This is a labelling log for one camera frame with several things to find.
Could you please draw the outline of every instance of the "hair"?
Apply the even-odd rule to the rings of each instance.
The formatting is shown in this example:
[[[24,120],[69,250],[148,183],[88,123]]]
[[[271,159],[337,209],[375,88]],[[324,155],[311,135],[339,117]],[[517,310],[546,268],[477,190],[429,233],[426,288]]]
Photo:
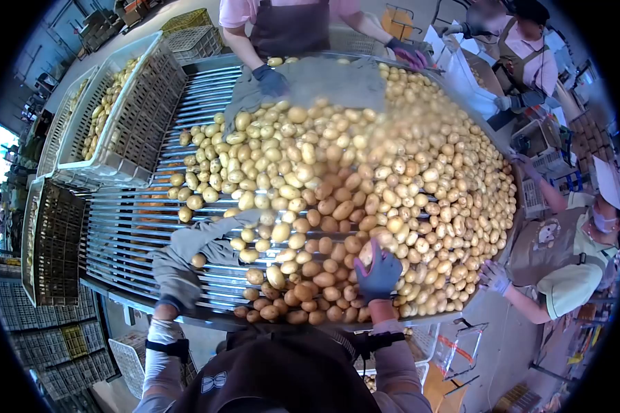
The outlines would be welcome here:
[[[514,6],[514,13],[522,19],[534,21],[542,26],[547,25],[549,11],[537,0],[515,0]]]

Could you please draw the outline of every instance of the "pink-cuffed glove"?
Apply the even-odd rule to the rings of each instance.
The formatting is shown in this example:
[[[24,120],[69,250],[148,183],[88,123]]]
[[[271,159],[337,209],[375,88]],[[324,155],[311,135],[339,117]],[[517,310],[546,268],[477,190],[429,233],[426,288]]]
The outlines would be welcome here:
[[[365,270],[363,262],[354,260],[355,275],[358,277],[360,293],[365,303],[374,299],[389,299],[397,279],[402,274],[402,263],[391,253],[382,251],[375,239],[372,244],[372,265],[370,271]]]
[[[409,62],[412,70],[419,71],[427,67],[427,59],[415,47],[393,37],[386,47],[393,49],[395,55]]]

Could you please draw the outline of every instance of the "concrete floor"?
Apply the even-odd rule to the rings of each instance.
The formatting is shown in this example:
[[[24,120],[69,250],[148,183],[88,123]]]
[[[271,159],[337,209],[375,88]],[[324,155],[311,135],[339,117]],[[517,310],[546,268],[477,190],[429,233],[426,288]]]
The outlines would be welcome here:
[[[436,0],[397,0],[395,4],[413,10],[414,24],[426,30],[434,14]],[[45,107],[55,112],[66,88],[80,74],[92,65],[100,65],[109,54],[122,46],[157,31],[173,16],[206,7],[211,21],[217,24],[218,5],[217,0],[177,0],[165,4],[125,36],[117,35],[98,52],[87,56],[83,61],[74,62]],[[385,2],[382,0],[361,0],[361,5],[363,11],[372,12],[379,17],[385,10]],[[452,1],[444,2],[439,14],[440,18],[448,21],[463,19],[464,16],[464,8]],[[415,32],[412,38],[420,40],[423,36],[424,34]],[[462,381],[467,381],[479,376],[470,385],[463,399],[463,408],[469,413],[489,410],[501,395],[524,379],[528,373],[528,364],[537,351],[538,337],[541,336],[541,329],[525,320],[517,310],[510,308],[505,299],[496,293],[488,293],[486,298],[477,309],[473,309],[471,314],[466,316],[467,321],[473,325],[489,323],[480,342],[475,368],[460,377]],[[123,335],[133,328],[147,328],[146,318],[138,319],[133,327],[127,326],[122,308],[116,303],[108,305],[108,322],[113,337]],[[440,332],[450,338],[454,337],[458,328],[454,325],[442,325]],[[195,326],[183,326],[183,330],[190,340],[191,355],[198,368],[215,354],[216,345],[225,337],[223,332]],[[550,396],[556,387],[555,382],[547,380],[544,375],[531,374],[531,379],[546,392],[543,394],[545,397]],[[106,412],[130,412],[138,401],[128,392],[123,379],[97,384],[94,391]]]

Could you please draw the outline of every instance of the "face mask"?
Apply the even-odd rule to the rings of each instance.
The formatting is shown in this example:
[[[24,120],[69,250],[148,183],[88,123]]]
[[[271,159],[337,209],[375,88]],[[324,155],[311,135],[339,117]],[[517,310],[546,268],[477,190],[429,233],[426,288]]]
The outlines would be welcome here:
[[[590,212],[592,213],[592,220],[595,222],[595,227],[599,230],[599,232],[604,234],[609,234],[612,232],[612,230],[606,229],[606,223],[614,222],[617,218],[605,219],[603,215],[595,211],[593,207],[590,207]]]

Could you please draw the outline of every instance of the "woman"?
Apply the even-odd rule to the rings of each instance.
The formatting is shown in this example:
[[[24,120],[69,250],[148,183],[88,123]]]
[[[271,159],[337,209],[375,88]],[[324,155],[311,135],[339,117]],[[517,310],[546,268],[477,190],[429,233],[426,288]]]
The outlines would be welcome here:
[[[336,19],[391,48],[413,70],[426,67],[415,47],[368,19],[359,10],[358,0],[221,0],[219,22],[227,45],[252,70],[263,93],[280,96],[287,90],[285,77],[263,59],[329,50],[329,21]],[[253,25],[250,37],[246,22]]]

